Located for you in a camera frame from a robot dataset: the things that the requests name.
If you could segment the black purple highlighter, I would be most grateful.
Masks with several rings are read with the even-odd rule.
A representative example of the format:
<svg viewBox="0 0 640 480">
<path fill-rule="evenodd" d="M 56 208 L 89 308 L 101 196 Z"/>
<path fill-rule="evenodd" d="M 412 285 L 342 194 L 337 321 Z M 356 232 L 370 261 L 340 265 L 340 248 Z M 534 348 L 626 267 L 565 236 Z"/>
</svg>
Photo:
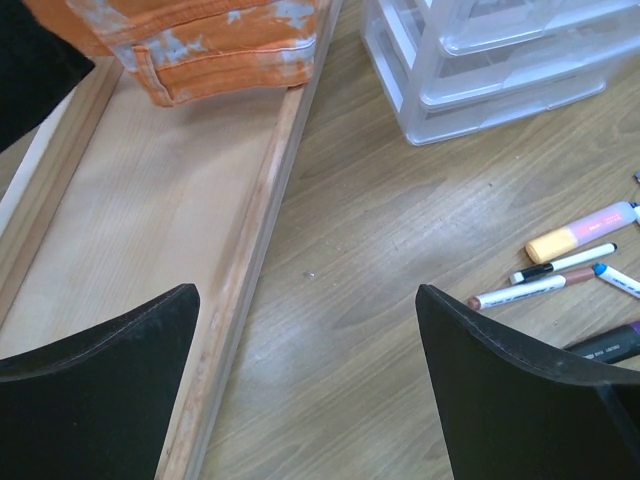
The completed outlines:
<svg viewBox="0 0 640 480">
<path fill-rule="evenodd" d="M 566 347 L 567 352 L 605 364 L 639 355 L 639 322 L 634 321 Z"/>
</svg>

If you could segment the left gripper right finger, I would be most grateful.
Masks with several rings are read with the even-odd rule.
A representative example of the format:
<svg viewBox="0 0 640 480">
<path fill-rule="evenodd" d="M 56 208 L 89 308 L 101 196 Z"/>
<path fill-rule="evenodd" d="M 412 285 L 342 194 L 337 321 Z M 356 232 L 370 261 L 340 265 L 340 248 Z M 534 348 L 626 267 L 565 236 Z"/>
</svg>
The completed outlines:
<svg viewBox="0 0 640 480">
<path fill-rule="evenodd" d="M 455 478 L 638 478 L 638 372 L 541 342 L 432 285 L 415 306 Z"/>
</svg>

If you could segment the orange pink highlighter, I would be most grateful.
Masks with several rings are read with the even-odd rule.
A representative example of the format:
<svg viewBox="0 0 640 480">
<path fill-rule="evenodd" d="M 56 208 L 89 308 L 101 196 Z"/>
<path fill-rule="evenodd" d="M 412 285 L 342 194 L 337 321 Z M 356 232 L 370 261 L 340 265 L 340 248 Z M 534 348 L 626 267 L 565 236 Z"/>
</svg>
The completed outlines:
<svg viewBox="0 0 640 480">
<path fill-rule="evenodd" d="M 524 249 L 535 264 L 542 264 L 631 225 L 635 219 L 630 202 L 617 202 L 527 242 Z"/>
</svg>

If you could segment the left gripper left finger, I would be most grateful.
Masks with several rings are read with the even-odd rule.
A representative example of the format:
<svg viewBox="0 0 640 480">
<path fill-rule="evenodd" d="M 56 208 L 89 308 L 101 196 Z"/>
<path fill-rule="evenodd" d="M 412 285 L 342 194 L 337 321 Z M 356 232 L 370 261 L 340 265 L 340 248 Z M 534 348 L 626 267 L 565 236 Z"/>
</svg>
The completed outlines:
<svg viewBox="0 0 640 480">
<path fill-rule="evenodd" d="M 179 285 L 1 362 L 4 479 L 151 479 L 199 314 Z"/>
</svg>

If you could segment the black tip white pen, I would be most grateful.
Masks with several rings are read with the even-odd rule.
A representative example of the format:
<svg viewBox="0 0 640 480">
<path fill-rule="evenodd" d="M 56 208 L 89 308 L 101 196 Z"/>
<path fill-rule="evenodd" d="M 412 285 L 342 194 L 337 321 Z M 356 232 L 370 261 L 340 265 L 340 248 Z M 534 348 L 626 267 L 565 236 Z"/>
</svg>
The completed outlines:
<svg viewBox="0 0 640 480">
<path fill-rule="evenodd" d="M 613 242 L 604 243 L 564 258 L 556 259 L 547 263 L 534 265 L 526 269 L 516 271 L 509 276 L 509 281 L 511 285 L 530 282 L 545 275 L 566 270 L 579 264 L 583 264 L 610 255 L 617 249 L 618 246 Z"/>
</svg>

